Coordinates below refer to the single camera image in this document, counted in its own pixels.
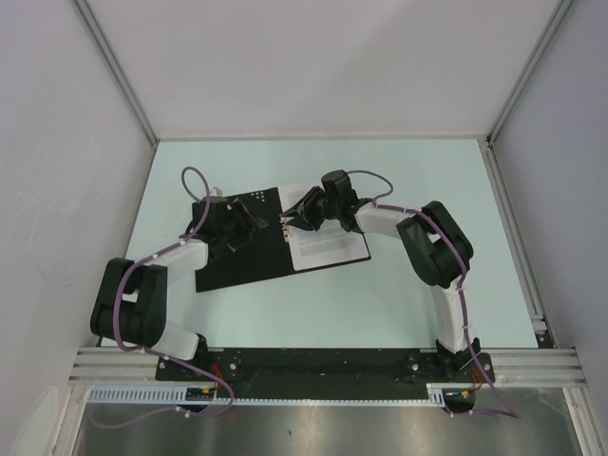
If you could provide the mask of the red black folder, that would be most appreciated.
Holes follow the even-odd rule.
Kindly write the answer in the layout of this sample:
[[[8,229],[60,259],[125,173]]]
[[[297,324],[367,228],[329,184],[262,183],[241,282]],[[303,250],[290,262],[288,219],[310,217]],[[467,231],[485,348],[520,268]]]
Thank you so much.
[[[254,238],[235,252],[223,254],[216,261],[196,270],[195,287],[198,293],[206,293],[263,280],[293,276],[296,273],[287,242],[282,236],[279,222],[278,187],[260,189],[227,197],[229,201],[241,200],[254,214],[266,221],[264,229],[256,230]]]

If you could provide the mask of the white paper sheet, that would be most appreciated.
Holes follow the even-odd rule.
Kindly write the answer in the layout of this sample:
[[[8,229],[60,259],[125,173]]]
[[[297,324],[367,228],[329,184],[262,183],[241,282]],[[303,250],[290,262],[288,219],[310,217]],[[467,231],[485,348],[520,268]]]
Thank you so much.
[[[287,245],[297,273],[371,258],[365,237],[344,231],[337,220],[325,220],[318,231],[290,228]]]
[[[296,273],[371,258],[365,237],[346,232],[337,219],[327,219],[327,192],[320,181],[282,185],[277,188],[279,221]],[[306,231],[290,224],[298,216],[321,220],[317,230]]]

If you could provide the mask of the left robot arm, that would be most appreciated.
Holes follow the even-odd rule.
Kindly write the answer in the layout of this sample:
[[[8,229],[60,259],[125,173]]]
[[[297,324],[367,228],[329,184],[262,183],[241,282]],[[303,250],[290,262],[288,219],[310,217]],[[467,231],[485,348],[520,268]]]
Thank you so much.
[[[90,317],[93,334],[128,351],[145,349],[177,358],[177,368],[197,380],[210,368],[206,341],[167,319],[169,286],[246,245],[268,227],[240,199],[205,197],[175,243],[134,261],[110,259]]]

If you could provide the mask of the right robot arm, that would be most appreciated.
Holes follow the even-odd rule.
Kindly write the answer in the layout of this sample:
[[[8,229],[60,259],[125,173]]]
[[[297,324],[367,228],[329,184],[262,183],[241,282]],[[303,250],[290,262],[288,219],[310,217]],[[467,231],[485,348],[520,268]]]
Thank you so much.
[[[472,370],[480,352],[471,335],[464,285],[474,251],[460,226],[439,201],[420,208],[381,204],[389,190],[374,198],[361,198],[344,170],[324,175],[281,217],[304,231],[317,231],[327,220],[336,220],[348,233],[376,234],[402,241],[410,265],[433,291],[438,318],[436,349],[439,372],[449,381],[460,381]]]

